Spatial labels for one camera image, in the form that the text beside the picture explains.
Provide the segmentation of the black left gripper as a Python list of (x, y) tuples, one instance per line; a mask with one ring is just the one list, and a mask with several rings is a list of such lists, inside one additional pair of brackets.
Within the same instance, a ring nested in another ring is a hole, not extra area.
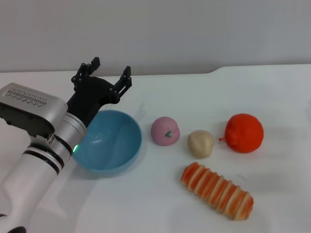
[(90, 64), (81, 63), (77, 73), (71, 78), (75, 93), (67, 102), (68, 113), (77, 117), (86, 127), (103, 105), (117, 104), (132, 86), (130, 66), (124, 69), (113, 85), (104, 79), (90, 77), (100, 65), (100, 58), (94, 57)]

